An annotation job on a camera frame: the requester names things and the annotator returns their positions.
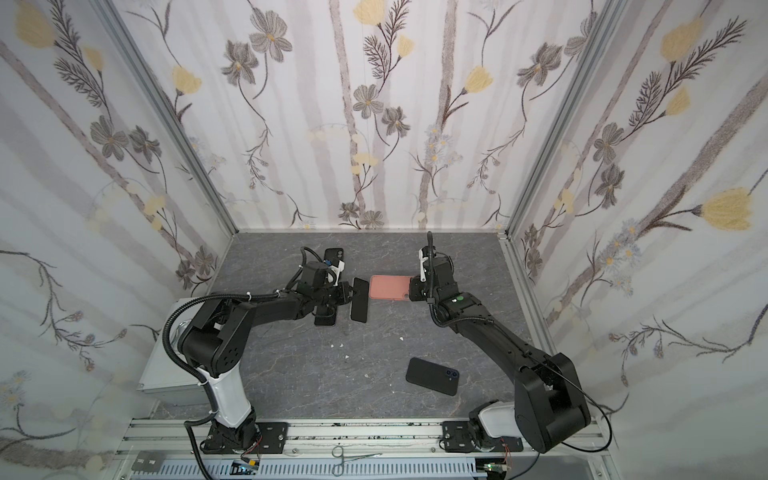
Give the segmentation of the black phone case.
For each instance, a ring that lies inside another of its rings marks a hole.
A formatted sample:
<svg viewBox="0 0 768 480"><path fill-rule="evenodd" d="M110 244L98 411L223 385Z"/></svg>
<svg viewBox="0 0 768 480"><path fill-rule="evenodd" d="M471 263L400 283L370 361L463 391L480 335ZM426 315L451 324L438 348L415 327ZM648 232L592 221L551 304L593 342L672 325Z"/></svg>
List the black phone case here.
<svg viewBox="0 0 768 480"><path fill-rule="evenodd" d="M335 267L338 267L344 261L343 248L327 248L324 252L324 261Z"/></svg>

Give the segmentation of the black mounting plate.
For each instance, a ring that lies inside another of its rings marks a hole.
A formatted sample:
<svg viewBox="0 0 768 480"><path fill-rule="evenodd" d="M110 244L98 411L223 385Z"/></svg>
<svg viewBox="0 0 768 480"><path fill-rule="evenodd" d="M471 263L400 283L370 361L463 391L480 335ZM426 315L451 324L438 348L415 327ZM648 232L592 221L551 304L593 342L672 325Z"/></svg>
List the black mounting plate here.
<svg viewBox="0 0 768 480"><path fill-rule="evenodd" d="M288 427L287 422L259 422L229 428L214 421L200 447L205 454L281 454Z"/></svg>
<svg viewBox="0 0 768 480"><path fill-rule="evenodd" d="M524 450L519 437L491 437L477 420L444 421L441 429L439 444L448 453L516 453Z"/></svg>

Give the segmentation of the metal scissors forceps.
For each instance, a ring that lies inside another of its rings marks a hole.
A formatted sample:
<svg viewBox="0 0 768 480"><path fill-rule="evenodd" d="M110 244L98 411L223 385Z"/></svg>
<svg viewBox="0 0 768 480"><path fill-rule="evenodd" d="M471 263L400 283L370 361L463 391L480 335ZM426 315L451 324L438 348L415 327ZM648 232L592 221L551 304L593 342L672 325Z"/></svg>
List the metal scissors forceps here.
<svg viewBox="0 0 768 480"><path fill-rule="evenodd" d="M341 477L345 474L348 464L379 457L380 453L377 452L362 455L347 455L345 453L345 448L342 445L336 445L333 447L331 455L333 458L338 460L338 462L332 466L331 473L334 477Z"/></svg>

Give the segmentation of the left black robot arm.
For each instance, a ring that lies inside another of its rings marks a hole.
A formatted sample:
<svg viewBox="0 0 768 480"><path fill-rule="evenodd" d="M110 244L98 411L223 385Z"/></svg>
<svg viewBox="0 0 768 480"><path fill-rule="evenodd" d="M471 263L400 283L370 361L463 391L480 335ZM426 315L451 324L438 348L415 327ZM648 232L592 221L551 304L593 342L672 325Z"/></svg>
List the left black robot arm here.
<svg viewBox="0 0 768 480"><path fill-rule="evenodd" d="M208 414L183 426L203 478L211 476L204 454L245 454L263 439L256 414L242 382L240 363L251 330L279 321L313 315L316 324L330 326L339 307L349 305L351 317L366 322L370 284L344 281L344 252L327 250L319 256L304 247L297 271L272 293L213 293L194 297L167 318L159 339L166 356L191 375L209 404Z"/></svg>

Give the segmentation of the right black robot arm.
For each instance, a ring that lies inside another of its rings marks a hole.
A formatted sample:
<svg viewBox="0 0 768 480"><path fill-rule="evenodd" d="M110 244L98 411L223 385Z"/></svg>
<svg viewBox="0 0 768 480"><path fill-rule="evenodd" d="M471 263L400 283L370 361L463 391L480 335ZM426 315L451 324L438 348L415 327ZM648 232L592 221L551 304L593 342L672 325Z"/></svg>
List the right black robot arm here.
<svg viewBox="0 0 768 480"><path fill-rule="evenodd" d="M425 302L433 324L450 329L478 346L514 386L514 401L506 410L520 436L538 453L563 445L580 453L602 453L614 440L584 448L567 442L591 424L590 408L597 402L581 387L575 365L562 353L550 355L522 340L495 319L473 294L459 288L452 258L438 251L432 232L419 250L419 274L409 279L409 298Z"/></svg>

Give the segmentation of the pink phone case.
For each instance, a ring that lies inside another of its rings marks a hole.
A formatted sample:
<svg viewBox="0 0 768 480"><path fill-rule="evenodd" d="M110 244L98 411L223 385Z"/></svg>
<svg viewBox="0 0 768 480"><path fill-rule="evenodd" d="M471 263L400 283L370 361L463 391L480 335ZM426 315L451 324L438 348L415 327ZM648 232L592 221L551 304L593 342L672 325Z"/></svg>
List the pink phone case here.
<svg viewBox="0 0 768 480"><path fill-rule="evenodd" d="M369 297L375 300L408 301L410 280L408 276L374 275L370 279Z"/></svg>

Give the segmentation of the silver metal case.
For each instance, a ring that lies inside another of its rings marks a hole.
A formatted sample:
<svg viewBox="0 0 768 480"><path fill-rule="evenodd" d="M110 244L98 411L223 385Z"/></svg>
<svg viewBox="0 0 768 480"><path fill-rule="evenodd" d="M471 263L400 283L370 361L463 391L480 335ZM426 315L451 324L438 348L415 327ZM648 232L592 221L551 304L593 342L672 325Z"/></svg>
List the silver metal case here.
<svg viewBox="0 0 768 480"><path fill-rule="evenodd" d="M160 326L157 340L149 356L136 390L171 406L200 405L207 402L198 381L179 368L167 355Z"/></svg>

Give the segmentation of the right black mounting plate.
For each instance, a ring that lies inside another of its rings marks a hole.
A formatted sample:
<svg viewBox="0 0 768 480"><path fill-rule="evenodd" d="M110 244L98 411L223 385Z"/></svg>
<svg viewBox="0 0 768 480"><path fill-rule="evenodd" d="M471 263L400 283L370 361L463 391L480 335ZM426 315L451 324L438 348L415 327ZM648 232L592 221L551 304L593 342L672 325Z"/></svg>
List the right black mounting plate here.
<svg viewBox="0 0 768 480"><path fill-rule="evenodd" d="M477 420L444 421L441 429L439 444L448 453L516 453L524 450L519 437L491 437Z"/></svg>

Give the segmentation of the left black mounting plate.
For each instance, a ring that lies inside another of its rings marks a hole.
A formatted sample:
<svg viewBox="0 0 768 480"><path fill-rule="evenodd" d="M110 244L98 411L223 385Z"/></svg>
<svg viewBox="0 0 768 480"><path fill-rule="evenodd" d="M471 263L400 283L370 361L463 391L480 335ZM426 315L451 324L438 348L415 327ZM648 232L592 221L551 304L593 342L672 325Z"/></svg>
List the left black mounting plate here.
<svg viewBox="0 0 768 480"><path fill-rule="evenodd" d="M229 428L214 421L200 447L205 454L281 454L288 427L287 422L259 422Z"/></svg>

